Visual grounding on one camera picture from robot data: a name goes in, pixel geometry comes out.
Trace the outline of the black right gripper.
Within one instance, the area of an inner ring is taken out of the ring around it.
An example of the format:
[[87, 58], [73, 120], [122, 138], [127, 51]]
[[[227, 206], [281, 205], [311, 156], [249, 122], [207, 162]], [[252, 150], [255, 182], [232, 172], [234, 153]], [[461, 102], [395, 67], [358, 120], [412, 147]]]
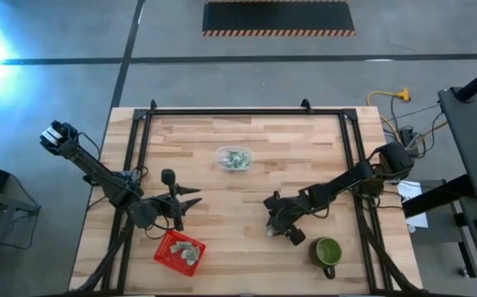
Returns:
[[297, 197], [280, 198], [279, 191], [263, 201], [269, 210], [269, 225], [274, 229], [273, 235], [286, 235], [294, 246], [300, 245], [306, 236], [295, 222], [303, 215], [309, 214], [309, 207], [303, 205]]

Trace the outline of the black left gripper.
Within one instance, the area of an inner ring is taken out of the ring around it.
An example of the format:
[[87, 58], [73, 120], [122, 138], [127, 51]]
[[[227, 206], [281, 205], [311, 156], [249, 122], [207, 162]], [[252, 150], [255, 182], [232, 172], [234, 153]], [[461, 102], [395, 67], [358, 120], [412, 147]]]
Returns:
[[182, 217], [186, 215], [187, 211], [192, 206], [199, 203], [202, 198], [199, 197], [180, 202], [175, 196], [197, 193], [200, 189], [180, 186], [176, 183], [176, 173], [168, 168], [161, 171], [161, 182], [168, 187], [170, 195], [162, 194], [159, 196], [151, 196], [147, 201], [159, 212], [160, 215], [173, 219], [176, 231], [183, 231], [184, 225]]

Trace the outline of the clear plastic container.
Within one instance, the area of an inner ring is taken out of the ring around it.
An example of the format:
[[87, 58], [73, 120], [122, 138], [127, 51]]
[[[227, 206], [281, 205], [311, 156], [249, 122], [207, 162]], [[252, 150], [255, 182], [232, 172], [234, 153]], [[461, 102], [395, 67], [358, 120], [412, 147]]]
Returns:
[[248, 148], [240, 147], [240, 146], [224, 146], [224, 147], [218, 148], [216, 153], [215, 153], [215, 162], [221, 169], [227, 170], [227, 171], [230, 171], [230, 172], [247, 171], [247, 170], [238, 170], [238, 169], [230, 170], [228, 168], [225, 168], [223, 158], [224, 158], [224, 155], [227, 151], [234, 151], [235, 153], [236, 152], [248, 153], [250, 155], [250, 163], [252, 165], [252, 163], [253, 163], [253, 153], [252, 153], [251, 150], [249, 150]]

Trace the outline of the green ceramic mug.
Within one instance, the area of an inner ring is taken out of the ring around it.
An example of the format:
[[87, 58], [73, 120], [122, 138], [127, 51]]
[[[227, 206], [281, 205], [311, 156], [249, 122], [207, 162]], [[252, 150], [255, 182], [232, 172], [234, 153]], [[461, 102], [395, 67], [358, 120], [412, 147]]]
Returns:
[[342, 259], [342, 248], [333, 238], [316, 238], [308, 249], [310, 261], [320, 268], [325, 277], [333, 280], [336, 277], [335, 266]]

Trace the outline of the red plastic mesh basket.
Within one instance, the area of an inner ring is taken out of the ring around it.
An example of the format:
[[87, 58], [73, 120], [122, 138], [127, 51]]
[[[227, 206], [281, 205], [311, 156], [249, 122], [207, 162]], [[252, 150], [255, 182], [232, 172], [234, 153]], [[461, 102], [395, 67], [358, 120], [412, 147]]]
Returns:
[[[182, 257], [184, 257], [182, 255], [182, 252], [185, 248], [175, 253], [170, 252], [170, 246], [176, 242], [189, 242], [190, 246], [197, 246], [201, 250], [200, 258], [194, 266], [188, 266], [182, 259]], [[156, 253], [153, 256], [153, 259], [156, 262], [183, 274], [184, 276], [192, 277], [195, 274], [195, 271], [204, 255], [204, 252], [204, 243], [199, 242], [177, 231], [167, 231], [161, 243], [159, 244]]]

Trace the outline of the white paper sheet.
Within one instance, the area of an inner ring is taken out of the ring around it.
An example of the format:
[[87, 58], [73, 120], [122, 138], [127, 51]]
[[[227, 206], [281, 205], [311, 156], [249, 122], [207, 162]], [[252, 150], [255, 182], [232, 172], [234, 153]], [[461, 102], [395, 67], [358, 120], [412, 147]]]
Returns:
[[[421, 184], [416, 181], [401, 181], [396, 187], [398, 193], [401, 195], [402, 205], [410, 199], [422, 194]], [[427, 216], [425, 213], [407, 218], [406, 223], [410, 233], [415, 233], [416, 229], [426, 229], [428, 227]]]

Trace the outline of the black power strip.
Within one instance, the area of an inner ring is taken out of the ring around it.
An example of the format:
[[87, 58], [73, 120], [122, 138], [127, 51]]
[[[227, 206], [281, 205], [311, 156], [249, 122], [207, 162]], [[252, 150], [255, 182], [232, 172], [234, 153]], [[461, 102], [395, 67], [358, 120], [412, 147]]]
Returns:
[[401, 128], [399, 130], [400, 141], [403, 144], [406, 152], [410, 157], [418, 155], [417, 141], [418, 134], [413, 131], [413, 128]]

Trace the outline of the black support beam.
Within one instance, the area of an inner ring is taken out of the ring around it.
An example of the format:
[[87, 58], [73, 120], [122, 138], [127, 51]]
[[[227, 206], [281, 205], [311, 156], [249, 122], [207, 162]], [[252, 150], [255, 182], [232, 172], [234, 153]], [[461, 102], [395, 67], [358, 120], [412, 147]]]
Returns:
[[426, 186], [426, 192], [403, 203], [404, 215], [410, 218], [463, 197], [475, 197], [475, 189], [468, 175], [462, 175], [438, 187]]

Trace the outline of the black metal side stand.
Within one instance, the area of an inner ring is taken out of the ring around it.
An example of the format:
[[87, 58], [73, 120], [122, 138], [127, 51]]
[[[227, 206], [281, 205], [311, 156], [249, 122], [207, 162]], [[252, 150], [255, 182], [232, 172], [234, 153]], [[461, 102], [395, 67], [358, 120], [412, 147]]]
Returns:
[[32, 230], [31, 230], [31, 236], [29, 243], [26, 247], [21, 247], [16, 244], [11, 244], [11, 243], [4, 243], [0, 242], [0, 246], [4, 247], [10, 247], [10, 248], [16, 248], [20, 250], [28, 250], [31, 248], [31, 245], [33, 243], [33, 238], [35, 234], [35, 229], [36, 225], [38, 223], [38, 214], [40, 212], [40, 206], [36, 203], [35, 200], [33, 200], [32, 203], [30, 202], [23, 202], [15, 198], [7, 197], [4, 194], [0, 194], [0, 205], [3, 205], [6, 207], [6, 215], [2, 219], [2, 226], [0, 229], [0, 235], [3, 235], [3, 227], [6, 227], [7, 224], [10, 224], [12, 222], [12, 216], [13, 214], [17, 211], [24, 211], [29, 215], [34, 215], [36, 217], [35, 222], [33, 224]]

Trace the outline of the black hazard-striped floor mat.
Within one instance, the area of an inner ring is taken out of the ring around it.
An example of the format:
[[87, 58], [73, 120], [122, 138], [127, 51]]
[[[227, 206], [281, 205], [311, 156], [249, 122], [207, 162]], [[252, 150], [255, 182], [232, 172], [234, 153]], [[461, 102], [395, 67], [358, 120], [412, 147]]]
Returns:
[[207, 0], [205, 37], [351, 37], [356, 34], [345, 0]]

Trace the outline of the black aluminium table frame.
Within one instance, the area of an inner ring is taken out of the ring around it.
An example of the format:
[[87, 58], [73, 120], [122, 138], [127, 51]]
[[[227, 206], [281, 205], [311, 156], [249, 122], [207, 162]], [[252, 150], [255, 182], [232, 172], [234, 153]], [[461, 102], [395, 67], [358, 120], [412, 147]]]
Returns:
[[[366, 155], [364, 153], [357, 111], [351, 108], [328, 109], [320, 107], [314, 109], [307, 100], [303, 100], [299, 107], [290, 109], [269, 107], [171, 109], [158, 108], [155, 105], [151, 105], [148, 108], [135, 108], [131, 113], [130, 132], [126, 141], [123, 168], [120, 171], [128, 172], [131, 178], [138, 181], [138, 184], [141, 183], [140, 177], [133, 177], [130, 172], [132, 170], [141, 172], [144, 168], [151, 122], [156, 116], [337, 116], [348, 170], [365, 158], [373, 158], [373, 155]], [[385, 251], [376, 210], [375, 200], [377, 198], [364, 199], [356, 196], [354, 193], [351, 194], [354, 198], [363, 262], [371, 293], [381, 293], [384, 295], [419, 293], [420, 290], [408, 281], [407, 277], [399, 270]]]

